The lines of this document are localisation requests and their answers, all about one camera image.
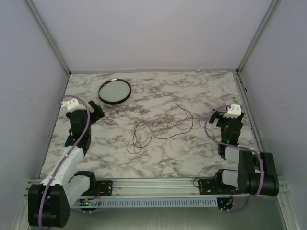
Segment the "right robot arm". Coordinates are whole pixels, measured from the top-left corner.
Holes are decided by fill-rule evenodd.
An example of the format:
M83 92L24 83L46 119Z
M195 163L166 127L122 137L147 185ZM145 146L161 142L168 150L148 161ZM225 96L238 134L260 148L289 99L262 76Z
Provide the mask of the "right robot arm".
M244 113L240 109L231 110L230 106L221 106L213 110L205 122L207 133L207 124L217 120L216 126L220 128L221 140L207 136L218 144L218 154L223 159L238 164L236 171L222 170L222 184L233 186L243 194L277 196L279 182L273 155L238 144L243 116Z

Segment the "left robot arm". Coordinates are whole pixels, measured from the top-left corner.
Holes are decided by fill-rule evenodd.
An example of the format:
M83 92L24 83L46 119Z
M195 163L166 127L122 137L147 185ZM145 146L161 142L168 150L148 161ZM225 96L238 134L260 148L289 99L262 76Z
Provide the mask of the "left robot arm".
M71 128L56 166L41 183L28 190L28 223L32 227L63 228L77 200L96 192L94 172L78 171L77 166L91 145L91 125L105 114L94 101L85 103L75 96L61 105L67 108Z

